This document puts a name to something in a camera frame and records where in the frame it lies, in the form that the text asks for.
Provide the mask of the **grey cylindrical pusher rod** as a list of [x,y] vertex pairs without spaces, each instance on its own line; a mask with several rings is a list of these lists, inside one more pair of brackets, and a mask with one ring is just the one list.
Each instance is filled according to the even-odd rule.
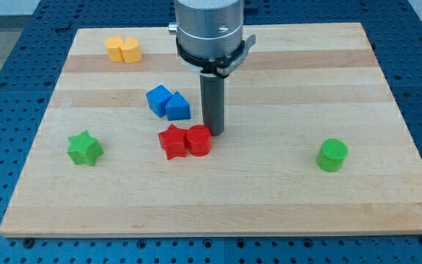
[[200,76],[203,124],[211,136],[219,136],[225,127],[225,82],[223,78]]

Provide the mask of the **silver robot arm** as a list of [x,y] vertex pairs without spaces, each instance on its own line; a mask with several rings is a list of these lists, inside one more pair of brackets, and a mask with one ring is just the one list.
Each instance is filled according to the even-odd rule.
[[199,73],[203,123],[212,136],[225,126],[225,78],[227,67],[243,54],[242,0],[174,0],[180,59]]

